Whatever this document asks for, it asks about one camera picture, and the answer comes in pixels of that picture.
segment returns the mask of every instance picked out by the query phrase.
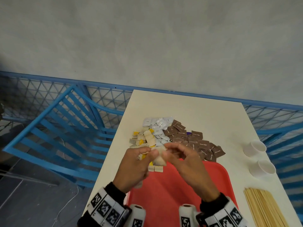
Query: person's left hand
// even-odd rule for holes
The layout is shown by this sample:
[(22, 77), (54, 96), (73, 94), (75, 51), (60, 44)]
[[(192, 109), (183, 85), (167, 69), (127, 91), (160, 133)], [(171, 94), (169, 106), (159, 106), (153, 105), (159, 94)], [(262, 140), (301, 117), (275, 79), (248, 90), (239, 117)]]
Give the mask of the person's left hand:
[[(142, 160), (138, 159), (139, 154), (149, 152)], [(145, 179), (148, 175), (148, 166), (159, 155), (158, 150), (149, 147), (129, 148), (120, 163), (114, 185), (123, 193), (129, 192), (135, 185)]]

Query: red tray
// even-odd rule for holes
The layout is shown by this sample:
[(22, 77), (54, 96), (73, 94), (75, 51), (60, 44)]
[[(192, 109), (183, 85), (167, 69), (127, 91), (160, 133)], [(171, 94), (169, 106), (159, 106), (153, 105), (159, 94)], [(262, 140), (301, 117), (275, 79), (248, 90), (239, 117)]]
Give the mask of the red tray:
[[(237, 206), (226, 169), (218, 163), (203, 163), (219, 191), (230, 197)], [(195, 205), (200, 210), (201, 199), (170, 163), (164, 167), (163, 173), (150, 172), (143, 186), (132, 189), (127, 200), (127, 205), (140, 205), (146, 210), (144, 227), (180, 226), (179, 206), (185, 203)]]

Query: person's right hand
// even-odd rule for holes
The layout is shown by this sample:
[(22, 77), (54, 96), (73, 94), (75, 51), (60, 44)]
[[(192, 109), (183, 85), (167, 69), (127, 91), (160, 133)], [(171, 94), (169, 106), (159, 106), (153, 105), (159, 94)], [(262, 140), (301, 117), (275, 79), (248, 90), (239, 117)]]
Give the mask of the person's right hand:
[[(167, 151), (162, 153), (162, 158), (176, 167), (181, 177), (203, 201), (210, 202), (219, 197), (220, 192), (211, 180), (197, 152), (180, 143), (166, 143), (164, 146)], [(184, 161), (176, 157), (179, 154)]]

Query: pile of packets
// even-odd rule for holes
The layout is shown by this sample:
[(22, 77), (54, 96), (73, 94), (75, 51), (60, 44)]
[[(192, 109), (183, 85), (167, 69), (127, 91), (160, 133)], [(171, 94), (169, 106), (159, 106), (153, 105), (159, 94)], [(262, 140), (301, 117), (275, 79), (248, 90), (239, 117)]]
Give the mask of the pile of packets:
[[(202, 132), (187, 132), (186, 127), (172, 117), (145, 118), (141, 130), (133, 132), (133, 136), (130, 139), (130, 143), (132, 143), (130, 147), (138, 148), (149, 146), (162, 151), (165, 150), (162, 146), (169, 142), (182, 143), (184, 146), (192, 148), (199, 154), (202, 160), (216, 162), (218, 157), (225, 155), (225, 152), (220, 146), (203, 140)], [(161, 166), (162, 161), (160, 160), (159, 163), (160, 164), (157, 164), (157, 161), (153, 162), (151, 166)], [(163, 168), (159, 168), (159, 170), (156, 170), (156, 168), (153, 170), (151, 167), (150, 170), (163, 171)]]

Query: bundle of wooden sticks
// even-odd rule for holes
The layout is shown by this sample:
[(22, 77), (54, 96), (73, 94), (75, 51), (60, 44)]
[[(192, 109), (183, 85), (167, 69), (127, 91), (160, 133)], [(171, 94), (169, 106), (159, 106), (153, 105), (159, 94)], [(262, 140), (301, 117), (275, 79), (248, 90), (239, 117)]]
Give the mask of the bundle of wooden sticks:
[(246, 188), (244, 194), (257, 227), (289, 226), (270, 192)]

